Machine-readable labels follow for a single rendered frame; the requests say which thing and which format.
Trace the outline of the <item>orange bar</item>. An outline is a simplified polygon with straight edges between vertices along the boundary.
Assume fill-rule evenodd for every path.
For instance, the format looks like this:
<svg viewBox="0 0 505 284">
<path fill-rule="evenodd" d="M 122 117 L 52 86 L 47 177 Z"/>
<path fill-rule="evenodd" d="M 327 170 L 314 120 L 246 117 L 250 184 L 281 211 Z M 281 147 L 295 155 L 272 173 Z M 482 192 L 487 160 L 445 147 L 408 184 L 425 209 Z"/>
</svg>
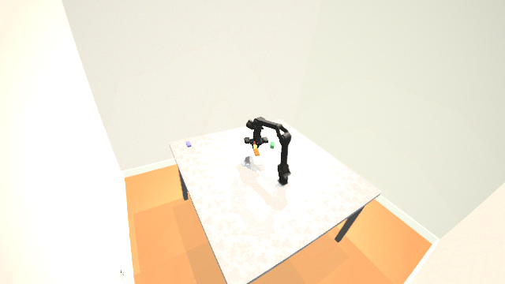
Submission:
<svg viewBox="0 0 505 284">
<path fill-rule="evenodd" d="M 254 145 L 253 145 L 253 151 L 254 151 L 255 156 L 260 156 L 260 153 L 259 153 L 259 151 L 257 149 L 257 146 L 256 146 L 256 142 L 253 141 L 253 143 L 254 143 Z"/>
</svg>

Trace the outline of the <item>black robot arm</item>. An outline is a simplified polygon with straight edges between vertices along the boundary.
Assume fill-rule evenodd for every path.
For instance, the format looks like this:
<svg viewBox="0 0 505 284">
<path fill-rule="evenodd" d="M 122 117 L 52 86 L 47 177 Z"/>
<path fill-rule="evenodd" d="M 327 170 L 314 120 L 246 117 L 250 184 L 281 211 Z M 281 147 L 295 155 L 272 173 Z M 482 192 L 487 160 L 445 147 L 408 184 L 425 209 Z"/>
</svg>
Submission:
<svg viewBox="0 0 505 284">
<path fill-rule="evenodd" d="M 279 173 L 279 179 L 277 181 L 281 184 L 281 186 L 287 185 L 289 184 L 288 177 L 292 174 L 290 172 L 290 168 L 287 163 L 288 148 L 291 142 L 292 135 L 285 127 L 283 127 L 282 124 L 273 121 L 267 121 L 263 117 L 254 118 L 253 121 L 249 119 L 249 121 L 246 123 L 246 127 L 248 127 L 251 130 L 254 130 L 253 132 L 255 134 L 261 134 L 261 130 L 264 129 L 263 126 L 275 129 L 277 137 L 279 138 L 279 143 L 281 144 L 281 163 L 277 165 L 278 167 L 277 170 Z M 280 130 L 282 130 L 284 134 L 281 134 Z M 262 136 L 255 136 L 254 140 L 256 142 L 256 145 L 261 145 L 264 144 L 265 142 L 265 139 L 263 139 Z"/>
</svg>

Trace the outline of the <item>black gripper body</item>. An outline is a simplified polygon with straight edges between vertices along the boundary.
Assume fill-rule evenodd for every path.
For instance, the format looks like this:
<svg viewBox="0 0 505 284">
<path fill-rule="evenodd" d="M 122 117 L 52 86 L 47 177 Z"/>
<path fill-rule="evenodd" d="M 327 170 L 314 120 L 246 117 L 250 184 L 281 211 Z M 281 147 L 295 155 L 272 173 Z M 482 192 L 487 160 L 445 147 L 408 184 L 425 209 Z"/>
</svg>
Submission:
<svg viewBox="0 0 505 284">
<path fill-rule="evenodd" d="M 255 134 L 255 133 L 253 133 L 253 137 L 252 137 L 252 139 L 249 139 L 249 137 L 245 137 L 245 138 L 244 138 L 245 144 L 253 144 L 253 141 L 255 141 L 255 140 L 254 140 L 254 137 L 255 137 L 255 136 L 261 136 L 261 135 L 260 135 L 260 134 Z M 263 138 L 263 139 L 265 139 L 265 142 L 264 142 L 264 143 L 265 143 L 265 144 L 267 144 L 267 143 L 268 143 L 268 138 L 267 138 L 266 136 L 263 136 L 262 138 Z"/>
</svg>

